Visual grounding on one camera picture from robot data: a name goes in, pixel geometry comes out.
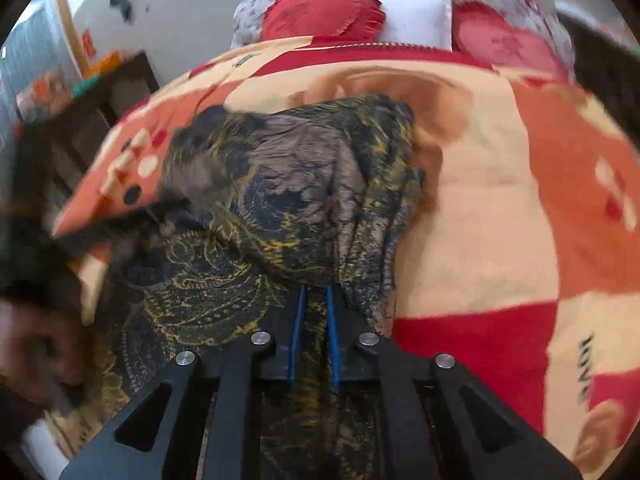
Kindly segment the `person's left hand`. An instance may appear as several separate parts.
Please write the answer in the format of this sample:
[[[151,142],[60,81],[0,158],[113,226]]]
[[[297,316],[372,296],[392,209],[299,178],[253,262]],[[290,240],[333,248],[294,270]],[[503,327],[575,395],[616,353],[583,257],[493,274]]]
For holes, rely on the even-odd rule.
[[[89,332],[77,309],[1,301],[1,379],[13,392],[50,408],[59,386],[85,385],[92,372]]]

